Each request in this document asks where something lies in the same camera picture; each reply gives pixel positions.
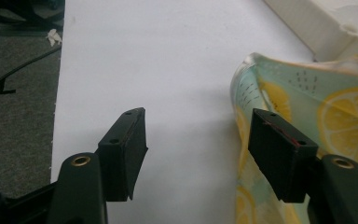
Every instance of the carpeted floor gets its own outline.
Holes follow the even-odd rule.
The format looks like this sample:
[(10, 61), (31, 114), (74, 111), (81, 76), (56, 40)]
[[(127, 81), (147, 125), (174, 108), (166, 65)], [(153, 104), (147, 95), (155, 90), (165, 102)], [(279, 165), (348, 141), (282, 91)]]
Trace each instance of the carpeted floor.
[[(44, 36), (0, 36), (0, 77), (54, 48)], [(0, 191), (8, 197), (49, 184), (60, 56), (57, 51), (0, 83)]]

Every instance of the white table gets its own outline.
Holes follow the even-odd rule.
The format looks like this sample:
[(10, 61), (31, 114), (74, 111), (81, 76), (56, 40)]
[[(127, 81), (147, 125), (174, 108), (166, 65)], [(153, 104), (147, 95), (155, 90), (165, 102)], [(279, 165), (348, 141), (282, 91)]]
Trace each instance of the white table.
[(111, 223), (234, 223), (240, 139), (229, 84), (252, 52), (310, 62), (262, 1), (67, 0), (51, 181), (119, 115), (146, 109), (134, 200)]

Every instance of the patterned fabric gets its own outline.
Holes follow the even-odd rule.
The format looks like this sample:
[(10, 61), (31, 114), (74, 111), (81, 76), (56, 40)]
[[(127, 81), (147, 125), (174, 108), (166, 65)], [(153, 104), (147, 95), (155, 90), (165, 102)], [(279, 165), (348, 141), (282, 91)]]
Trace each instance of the patterned fabric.
[(280, 114), (319, 146), (321, 155), (358, 161), (358, 55), (331, 63), (284, 63), (254, 53), (231, 83), (242, 149), (237, 223), (309, 223), (307, 205), (279, 202), (249, 153), (253, 108)]

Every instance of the white plastic container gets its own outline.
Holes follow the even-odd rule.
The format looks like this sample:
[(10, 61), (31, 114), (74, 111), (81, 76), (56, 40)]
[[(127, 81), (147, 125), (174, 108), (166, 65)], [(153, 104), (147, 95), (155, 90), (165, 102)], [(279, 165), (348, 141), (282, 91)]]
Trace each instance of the white plastic container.
[(265, 0), (317, 61), (358, 53), (358, 0)]

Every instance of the wire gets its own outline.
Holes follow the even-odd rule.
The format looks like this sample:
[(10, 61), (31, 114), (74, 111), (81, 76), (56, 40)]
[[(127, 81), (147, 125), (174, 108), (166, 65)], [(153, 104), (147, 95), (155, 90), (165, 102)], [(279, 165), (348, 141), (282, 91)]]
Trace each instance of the wire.
[(55, 48), (54, 50), (51, 50), (51, 51), (49, 51), (47, 53), (44, 53), (44, 54), (40, 55), (39, 57), (36, 57), (36, 58), (32, 59), (31, 61), (23, 63), (22, 65), (16, 67), (15, 69), (11, 70), (10, 72), (8, 72), (8, 73), (4, 74), (2, 77), (0, 77), (0, 82), (2, 80), (6, 79), (7, 77), (10, 77), (14, 73), (20, 71), (22, 68), (30, 65), (31, 63), (35, 63), (35, 62), (37, 62), (37, 61), (39, 61), (41, 59), (44, 59), (44, 58), (48, 57), (50, 54), (53, 54), (53, 53), (55, 53), (55, 52), (57, 52), (57, 51), (59, 51), (61, 49), (62, 49), (62, 46), (59, 46), (59, 47)]

